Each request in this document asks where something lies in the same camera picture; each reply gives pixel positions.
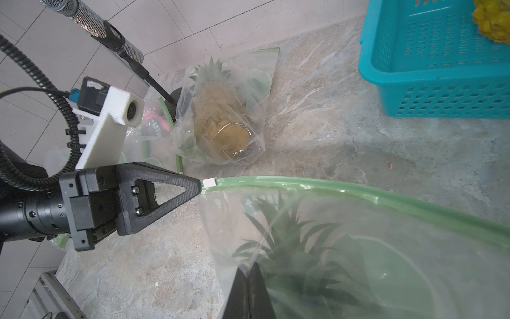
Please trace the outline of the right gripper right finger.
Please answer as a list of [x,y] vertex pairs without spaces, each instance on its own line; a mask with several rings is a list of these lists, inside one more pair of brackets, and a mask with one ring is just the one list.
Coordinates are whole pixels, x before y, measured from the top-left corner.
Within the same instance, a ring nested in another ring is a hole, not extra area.
[[248,275],[248,314],[253,319],[276,319],[258,263],[253,264]]

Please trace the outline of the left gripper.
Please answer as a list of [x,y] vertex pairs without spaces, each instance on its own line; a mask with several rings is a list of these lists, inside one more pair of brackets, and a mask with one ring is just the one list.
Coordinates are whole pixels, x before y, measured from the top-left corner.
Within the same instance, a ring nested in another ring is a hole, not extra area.
[[[95,249],[116,229],[136,234],[201,193],[199,179],[145,162],[68,172],[59,183],[76,251]],[[156,194],[157,186],[177,192],[159,203],[164,196]]]

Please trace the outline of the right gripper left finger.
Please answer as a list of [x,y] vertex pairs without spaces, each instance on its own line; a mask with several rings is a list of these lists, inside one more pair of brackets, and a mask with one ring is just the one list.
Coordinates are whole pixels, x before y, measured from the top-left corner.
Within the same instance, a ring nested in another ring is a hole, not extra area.
[[224,306],[222,319],[249,319],[250,299],[248,296],[248,277],[246,269],[236,270],[231,292]]

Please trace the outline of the green pineapple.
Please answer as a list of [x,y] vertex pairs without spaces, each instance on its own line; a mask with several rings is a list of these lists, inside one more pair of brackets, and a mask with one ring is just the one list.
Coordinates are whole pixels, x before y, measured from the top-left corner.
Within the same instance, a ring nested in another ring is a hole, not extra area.
[[197,146],[208,158],[233,161],[247,150],[252,139],[246,102],[229,82],[231,72],[221,60],[211,59],[195,68],[193,125]]
[[242,264],[258,264],[276,318],[353,318],[377,315],[373,298],[355,286],[347,269],[328,253],[339,223],[302,219],[300,196],[277,202],[254,198],[246,213],[261,239],[246,239],[233,253]]

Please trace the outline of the zip-top bag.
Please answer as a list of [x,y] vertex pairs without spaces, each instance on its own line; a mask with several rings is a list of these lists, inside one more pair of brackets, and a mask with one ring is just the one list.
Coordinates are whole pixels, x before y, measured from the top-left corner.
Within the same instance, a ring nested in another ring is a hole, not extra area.
[[264,126],[280,49],[211,57],[187,71],[172,150],[194,162],[249,166],[266,150]]
[[237,268],[233,253],[261,239],[249,200],[300,196],[302,219],[339,223],[328,253],[373,298],[377,315],[353,318],[508,318],[509,228],[372,187],[322,179],[206,179],[199,202],[216,275],[225,295]]
[[183,158],[170,150],[175,107],[162,97],[146,102],[142,122],[126,132],[119,163],[146,162],[182,174]]

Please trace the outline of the yellow pineapple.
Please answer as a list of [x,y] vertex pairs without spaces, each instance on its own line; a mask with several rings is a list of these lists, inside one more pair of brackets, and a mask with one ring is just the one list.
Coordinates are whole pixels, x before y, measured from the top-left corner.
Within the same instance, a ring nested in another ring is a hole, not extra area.
[[484,37],[509,45],[509,0],[475,0],[473,21]]

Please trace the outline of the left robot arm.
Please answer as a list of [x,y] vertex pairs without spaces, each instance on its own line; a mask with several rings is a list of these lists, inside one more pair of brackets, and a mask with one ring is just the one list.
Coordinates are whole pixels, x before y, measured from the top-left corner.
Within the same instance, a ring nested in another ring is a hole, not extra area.
[[76,251],[90,251],[107,236],[133,235],[198,196],[201,181],[146,162],[78,170],[79,151],[48,176],[1,145],[1,242],[41,242],[69,234]]

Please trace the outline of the pink toy microphone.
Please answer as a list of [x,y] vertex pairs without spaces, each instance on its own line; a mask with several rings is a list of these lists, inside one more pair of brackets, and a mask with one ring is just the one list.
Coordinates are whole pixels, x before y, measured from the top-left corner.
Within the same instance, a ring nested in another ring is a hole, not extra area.
[[147,136],[158,138],[170,133],[170,126],[162,109],[147,108],[144,110],[143,131]]

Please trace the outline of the black microphone stand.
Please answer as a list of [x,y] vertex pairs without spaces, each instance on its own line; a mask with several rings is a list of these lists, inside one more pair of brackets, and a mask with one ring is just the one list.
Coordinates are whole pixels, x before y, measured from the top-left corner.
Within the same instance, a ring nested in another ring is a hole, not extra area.
[[176,122],[177,104],[181,97],[182,88],[174,90],[172,93],[168,93],[151,75],[140,62],[135,60],[131,55],[128,54],[126,48],[128,47],[127,40],[125,37],[109,22],[103,21],[105,28],[105,37],[95,37],[95,40],[102,43],[105,47],[109,48],[112,52],[117,54],[119,58],[125,60],[133,72],[145,81],[148,85],[153,87],[163,97],[163,110],[169,112],[169,115],[173,122]]

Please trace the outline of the teal plastic basket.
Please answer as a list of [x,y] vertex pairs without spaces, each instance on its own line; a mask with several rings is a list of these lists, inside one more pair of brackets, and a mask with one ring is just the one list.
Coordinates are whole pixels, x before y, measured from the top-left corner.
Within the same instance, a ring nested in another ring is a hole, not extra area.
[[509,46],[478,33],[473,1],[370,1],[359,72],[397,118],[509,118]]

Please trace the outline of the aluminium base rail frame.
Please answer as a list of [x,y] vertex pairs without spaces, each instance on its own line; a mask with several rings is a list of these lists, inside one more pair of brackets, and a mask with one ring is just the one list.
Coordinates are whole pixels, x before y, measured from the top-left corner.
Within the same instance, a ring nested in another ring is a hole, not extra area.
[[87,319],[58,281],[56,273],[49,271],[41,274],[19,318]]

